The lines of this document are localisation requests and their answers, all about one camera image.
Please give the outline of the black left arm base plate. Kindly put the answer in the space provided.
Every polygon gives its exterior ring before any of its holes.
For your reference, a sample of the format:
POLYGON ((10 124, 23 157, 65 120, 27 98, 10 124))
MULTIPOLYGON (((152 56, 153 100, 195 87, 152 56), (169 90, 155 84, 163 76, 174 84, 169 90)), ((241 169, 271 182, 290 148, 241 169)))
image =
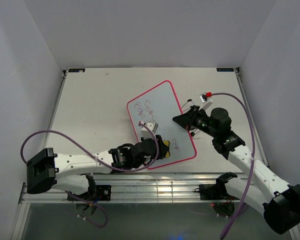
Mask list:
POLYGON ((80 195, 74 195, 74 196, 80 199, 84 199, 96 203, 98 201, 110 201, 111 193, 112 193, 111 185, 97 184, 93 187, 89 187, 87 192, 80 195))

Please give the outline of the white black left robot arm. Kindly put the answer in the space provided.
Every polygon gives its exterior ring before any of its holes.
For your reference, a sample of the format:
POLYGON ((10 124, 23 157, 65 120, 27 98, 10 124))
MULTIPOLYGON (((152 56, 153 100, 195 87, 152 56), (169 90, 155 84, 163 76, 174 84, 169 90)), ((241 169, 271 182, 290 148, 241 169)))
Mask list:
POLYGON ((55 153, 47 147, 26 163, 27 193, 36 195, 55 189, 90 200, 97 196, 92 174, 137 171, 169 156, 170 142, 160 135, 91 155, 55 153))

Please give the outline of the pink framed whiteboard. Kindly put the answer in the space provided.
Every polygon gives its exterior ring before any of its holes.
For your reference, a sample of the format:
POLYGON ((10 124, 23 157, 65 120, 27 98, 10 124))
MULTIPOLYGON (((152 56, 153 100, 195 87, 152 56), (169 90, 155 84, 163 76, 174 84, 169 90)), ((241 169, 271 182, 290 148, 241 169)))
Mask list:
POLYGON ((139 122, 156 123, 156 134, 169 141, 170 156, 158 159, 150 170, 194 159, 197 150, 190 132, 173 121, 182 114, 181 105, 171 81, 165 80, 127 102, 129 118, 137 140, 142 137, 139 122))

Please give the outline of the yellow black whiteboard eraser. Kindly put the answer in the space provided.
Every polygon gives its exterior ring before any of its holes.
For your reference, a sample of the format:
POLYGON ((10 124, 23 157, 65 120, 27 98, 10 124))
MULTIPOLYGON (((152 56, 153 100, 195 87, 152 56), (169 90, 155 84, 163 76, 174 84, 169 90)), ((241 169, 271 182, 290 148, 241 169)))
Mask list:
POLYGON ((170 156, 170 142, 168 140, 162 141, 162 158, 168 158, 170 156))

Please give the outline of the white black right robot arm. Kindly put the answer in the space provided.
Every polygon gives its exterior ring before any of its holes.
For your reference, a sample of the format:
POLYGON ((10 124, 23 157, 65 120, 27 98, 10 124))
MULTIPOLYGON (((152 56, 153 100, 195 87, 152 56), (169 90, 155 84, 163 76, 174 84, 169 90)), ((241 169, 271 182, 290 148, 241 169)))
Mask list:
POLYGON ((300 223, 300 185, 291 185, 253 158, 245 142, 232 131, 226 109, 217 107, 207 115, 194 105, 172 120, 185 130, 198 129, 211 136, 214 149, 248 177, 244 182, 235 173, 226 172, 214 185, 200 190, 204 195, 242 200, 262 214, 277 234, 282 235, 300 223))

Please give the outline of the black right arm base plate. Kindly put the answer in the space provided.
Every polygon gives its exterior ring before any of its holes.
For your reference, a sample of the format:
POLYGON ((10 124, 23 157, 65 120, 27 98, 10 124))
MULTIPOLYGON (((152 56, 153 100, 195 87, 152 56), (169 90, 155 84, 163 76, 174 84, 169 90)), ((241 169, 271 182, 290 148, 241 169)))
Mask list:
POLYGON ((200 184, 193 191, 199 194, 199 199, 205 200, 237 200, 236 197, 229 195, 225 187, 219 186, 218 184, 200 184))

